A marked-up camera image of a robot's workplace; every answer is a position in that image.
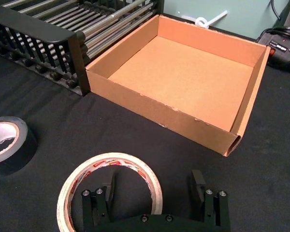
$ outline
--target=power tool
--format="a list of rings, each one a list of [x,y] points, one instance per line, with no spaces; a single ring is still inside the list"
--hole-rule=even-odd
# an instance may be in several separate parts
[[[278,22],[271,29],[266,29],[257,39],[259,44],[271,47],[268,64],[290,72],[290,1],[279,17],[273,7]]]

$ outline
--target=cable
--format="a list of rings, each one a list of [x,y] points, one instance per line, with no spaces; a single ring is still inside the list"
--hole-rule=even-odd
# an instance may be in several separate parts
[[[277,19],[280,21],[280,16],[278,15],[275,6],[274,6],[274,0],[271,0],[271,6],[272,6],[272,10],[274,12],[274,14],[276,15]]]

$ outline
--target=black cloth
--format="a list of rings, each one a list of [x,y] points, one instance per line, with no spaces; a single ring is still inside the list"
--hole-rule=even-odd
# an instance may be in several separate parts
[[[244,137],[228,158],[95,94],[80,97],[1,57],[0,116],[22,118],[38,140],[35,156],[23,169],[0,177],[0,232],[58,231],[56,208],[64,181],[79,164],[105,152],[128,153],[151,167],[161,184],[165,214],[190,217],[187,179],[198,169],[210,187],[228,192],[232,231],[290,232],[288,73],[266,68]],[[76,197],[73,211],[81,228],[78,193]],[[146,184],[134,171],[120,169],[112,217],[149,213],[150,207]]]

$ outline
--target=tape roll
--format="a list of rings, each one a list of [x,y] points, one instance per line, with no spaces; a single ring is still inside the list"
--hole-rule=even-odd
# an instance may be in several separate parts
[[[11,174],[23,168],[36,148],[36,139],[23,120],[0,117],[0,174]]]
[[[59,194],[57,222],[61,232],[74,232],[71,217],[71,203],[77,186],[93,171],[110,166],[126,166],[136,171],[147,183],[152,199],[151,214],[162,213],[162,191],[154,172],[140,159],[124,153],[105,153],[92,157],[78,166],[68,177]]]

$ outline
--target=cardboard box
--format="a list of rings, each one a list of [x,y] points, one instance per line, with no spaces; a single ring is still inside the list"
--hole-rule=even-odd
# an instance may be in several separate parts
[[[87,75],[92,92],[228,156],[269,50],[157,15],[90,63]]]

